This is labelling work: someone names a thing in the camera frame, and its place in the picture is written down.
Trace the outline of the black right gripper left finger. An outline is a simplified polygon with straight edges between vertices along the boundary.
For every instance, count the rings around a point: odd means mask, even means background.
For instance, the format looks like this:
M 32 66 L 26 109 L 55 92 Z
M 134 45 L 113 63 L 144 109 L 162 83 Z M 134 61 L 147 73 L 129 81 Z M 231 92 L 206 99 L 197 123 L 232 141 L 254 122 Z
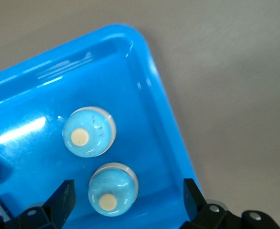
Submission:
M 0 229 L 61 229 L 75 206 L 75 183 L 65 180 L 41 206 L 13 217 L 0 200 Z

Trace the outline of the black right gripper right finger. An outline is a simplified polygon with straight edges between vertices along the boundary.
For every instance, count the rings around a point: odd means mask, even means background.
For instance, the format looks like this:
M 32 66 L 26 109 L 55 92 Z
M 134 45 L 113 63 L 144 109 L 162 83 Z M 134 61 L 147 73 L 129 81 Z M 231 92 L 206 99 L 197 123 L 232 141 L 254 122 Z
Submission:
M 268 214 L 246 210 L 240 217 L 224 207 L 207 203 L 196 182 L 183 180 L 183 201 L 189 220 L 182 229 L 279 229 L 280 226 Z

